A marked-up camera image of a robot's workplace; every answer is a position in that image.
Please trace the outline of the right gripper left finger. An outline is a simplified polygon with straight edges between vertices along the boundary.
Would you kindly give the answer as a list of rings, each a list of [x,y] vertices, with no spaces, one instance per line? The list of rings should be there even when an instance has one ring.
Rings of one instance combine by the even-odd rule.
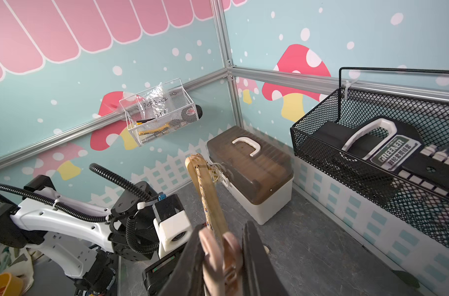
[[[159,296],[204,296],[203,251],[199,232],[204,224],[196,226],[185,245],[177,265],[159,292]]]

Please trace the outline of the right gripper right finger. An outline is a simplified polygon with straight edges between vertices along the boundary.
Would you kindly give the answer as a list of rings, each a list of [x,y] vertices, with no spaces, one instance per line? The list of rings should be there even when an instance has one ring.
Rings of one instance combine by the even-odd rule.
[[[265,251],[254,223],[243,228],[243,295],[288,296]]]

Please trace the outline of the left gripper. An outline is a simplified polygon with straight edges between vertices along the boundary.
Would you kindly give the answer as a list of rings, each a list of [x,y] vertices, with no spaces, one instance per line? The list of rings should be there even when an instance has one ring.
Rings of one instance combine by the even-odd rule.
[[[147,296],[157,296],[173,273],[186,244],[172,251],[142,272]]]

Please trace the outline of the pink clothespin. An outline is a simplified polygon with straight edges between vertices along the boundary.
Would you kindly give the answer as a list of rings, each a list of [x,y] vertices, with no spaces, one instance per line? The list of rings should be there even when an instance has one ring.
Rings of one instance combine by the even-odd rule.
[[[205,254],[203,279],[206,296],[242,296],[243,251],[233,233],[224,233],[216,240],[208,228],[199,231],[199,240]]]

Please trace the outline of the wooden postcard rack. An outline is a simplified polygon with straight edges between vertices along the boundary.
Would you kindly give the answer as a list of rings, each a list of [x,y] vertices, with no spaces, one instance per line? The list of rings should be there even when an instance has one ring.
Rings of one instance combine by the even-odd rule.
[[[229,228],[216,189],[219,171],[201,154],[188,156],[185,167],[202,201],[207,227],[213,231],[218,242],[223,244],[222,236],[229,231]]]

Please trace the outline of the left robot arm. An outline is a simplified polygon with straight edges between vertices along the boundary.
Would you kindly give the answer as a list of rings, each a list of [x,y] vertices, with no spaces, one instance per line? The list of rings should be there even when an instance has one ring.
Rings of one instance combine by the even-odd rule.
[[[22,188],[0,184],[0,243],[46,255],[74,282],[79,296],[114,296],[118,259],[144,261],[157,255],[158,264],[144,274],[152,281],[148,293],[155,295],[191,235],[181,201],[98,164],[90,170],[123,189],[113,207],[70,199],[46,175]]]

